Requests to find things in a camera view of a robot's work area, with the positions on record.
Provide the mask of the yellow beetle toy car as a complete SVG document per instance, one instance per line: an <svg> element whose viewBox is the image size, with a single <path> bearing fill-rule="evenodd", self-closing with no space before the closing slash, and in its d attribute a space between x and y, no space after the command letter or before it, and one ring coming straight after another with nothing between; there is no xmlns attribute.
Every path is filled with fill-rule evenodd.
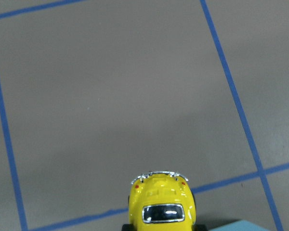
<svg viewBox="0 0 289 231"><path fill-rule="evenodd" d="M188 178L173 171L151 171L131 182L129 222L124 231L194 231L196 202Z"/></svg>

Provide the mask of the light blue plastic bin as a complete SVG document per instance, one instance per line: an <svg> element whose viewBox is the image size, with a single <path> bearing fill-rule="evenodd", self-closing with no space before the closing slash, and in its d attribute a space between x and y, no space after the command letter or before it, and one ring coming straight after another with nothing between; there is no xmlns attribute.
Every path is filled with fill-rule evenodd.
<svg viewBox="0 0 289 231"><path fill-rule="evenodd" d="M282 230L289 231L289 219L282 219ZM275 225L268 227L267 225L254 223L244 219L225 220L225 223L220 224L210 231L278 231Z"/></svg>

